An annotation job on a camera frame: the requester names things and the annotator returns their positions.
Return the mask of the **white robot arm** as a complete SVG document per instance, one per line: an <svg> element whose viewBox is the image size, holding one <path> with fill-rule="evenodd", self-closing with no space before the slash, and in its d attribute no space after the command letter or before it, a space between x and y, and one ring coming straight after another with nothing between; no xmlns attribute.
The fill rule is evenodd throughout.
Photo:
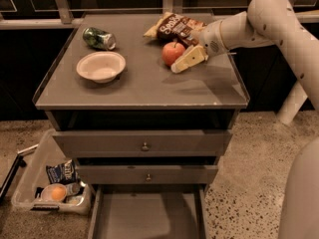
<svg viewBox="0 0 319 239"><path fill-rule="evenodd" d="M319 41L297 19L288 0L251 0L240 14L215 21L196 34L171 66L180 73L234 48L276 45L306 97L319 109ZM319 239L319 137L296 155L286 182L278 239Z"/></svg>

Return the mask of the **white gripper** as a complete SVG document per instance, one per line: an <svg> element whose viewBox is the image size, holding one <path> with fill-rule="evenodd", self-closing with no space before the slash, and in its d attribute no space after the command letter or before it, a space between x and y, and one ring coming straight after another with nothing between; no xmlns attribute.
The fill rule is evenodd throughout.
<svg viewBox="0 0 319 239"><path fill-rule="evenodd" d="M197 46L189 46L185 52L175 60L170 69L178 74L195 66L208 57L215 57L228 52L221 37L221 20L214 21L201 31L193 30L192 37L198 41Z"/></svg>

